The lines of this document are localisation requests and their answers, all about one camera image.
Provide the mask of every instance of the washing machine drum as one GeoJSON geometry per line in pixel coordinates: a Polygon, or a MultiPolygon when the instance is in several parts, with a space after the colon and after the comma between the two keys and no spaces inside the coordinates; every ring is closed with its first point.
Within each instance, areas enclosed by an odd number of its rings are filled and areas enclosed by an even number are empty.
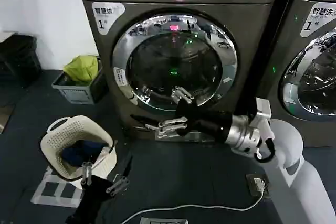
{"type": "Polygon", "coordinates": [[[336,115],[336,31],[312,41],[284,76],[283,100],[302,119],[334,120],[336,115]]]}
{"type": "Polygon", "coordinates": [[[166,111],[176,109],[171,98],[176,87],[190,92],[198,105],[225,95],[236,62],[227,32],[203,18],[177,14],[135,24],[113,53],[114,76],[125,96],[166,111]]]}

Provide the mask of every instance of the green cloth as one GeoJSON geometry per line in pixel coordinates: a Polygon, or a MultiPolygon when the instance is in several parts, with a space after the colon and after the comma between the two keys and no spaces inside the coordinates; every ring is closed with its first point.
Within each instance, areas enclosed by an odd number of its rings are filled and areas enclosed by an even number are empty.
{"type": "Polygon", "coordinates": [[[80,55],[64,66],[64,72],[76,85],[87,86],[98,74],[96,56],[80,55]]]}

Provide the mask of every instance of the front-loading washing machine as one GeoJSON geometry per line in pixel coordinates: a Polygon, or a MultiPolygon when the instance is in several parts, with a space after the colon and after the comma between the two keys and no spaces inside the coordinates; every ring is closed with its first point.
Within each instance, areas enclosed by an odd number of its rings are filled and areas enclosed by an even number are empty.
{"type": "Polygon", "coordinates": [[[305,146],[336,145],[336,0],[291,0],[257,96],[305,146]]]}
{"type": "Polygon", "coordinates": [[[155,138],[130,115],[173,117],[176,87],[234,111],[273,1],[83,0],[125,132],[155,138]]]}

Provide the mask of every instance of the blue cloth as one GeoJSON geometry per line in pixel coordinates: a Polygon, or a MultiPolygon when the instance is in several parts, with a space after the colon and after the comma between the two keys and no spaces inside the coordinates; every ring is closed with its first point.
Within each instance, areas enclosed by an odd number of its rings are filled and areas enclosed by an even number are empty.
{"type": "Polygon", "coordinates": [[[61,152],[61,158],[74,167],[81,167],[83,162],[95,163],[101,150],[107,143],[79,140],[61,152]]]}

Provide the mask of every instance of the white plastic basket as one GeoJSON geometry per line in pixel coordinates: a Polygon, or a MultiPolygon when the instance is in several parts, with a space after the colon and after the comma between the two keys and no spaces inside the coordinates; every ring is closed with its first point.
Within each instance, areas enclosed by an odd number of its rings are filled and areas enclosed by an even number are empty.
{"type": "Polygon", "coordinates": [[[107,178],[117,163],[113,139],[102,127],[86,116],[79,115],[56,120],[47,129],[47,134],[42,138],[40,147],[58,175],[81,189],[82,169],[69,165],[60,157],[65,148],[72,146],[78,140],[107,143],[109,145],[109,147],[103,148],[97,161],[92,166],[93,175],[107,178]]]}

